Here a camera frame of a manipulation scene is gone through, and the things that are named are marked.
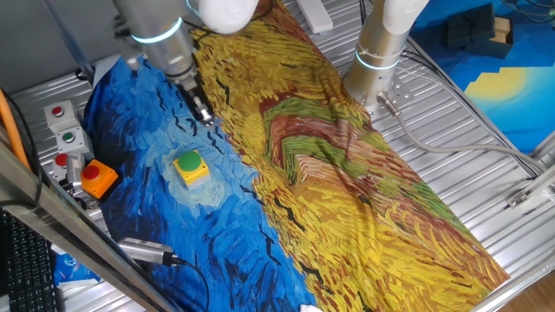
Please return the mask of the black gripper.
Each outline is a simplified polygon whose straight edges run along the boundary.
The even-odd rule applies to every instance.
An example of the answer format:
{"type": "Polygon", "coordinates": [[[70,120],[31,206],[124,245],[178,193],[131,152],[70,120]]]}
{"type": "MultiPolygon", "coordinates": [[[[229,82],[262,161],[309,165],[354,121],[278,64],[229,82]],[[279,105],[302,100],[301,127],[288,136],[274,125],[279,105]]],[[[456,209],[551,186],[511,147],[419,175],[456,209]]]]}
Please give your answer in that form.
{"type": "Polygon", "coordinates": [[[213,125],[213,111],[207,104],[201,79],[199,77],[185,79],[178,83],[178,87],[188,108],[196,112],[196,119],[206,127],[213,125]]]}

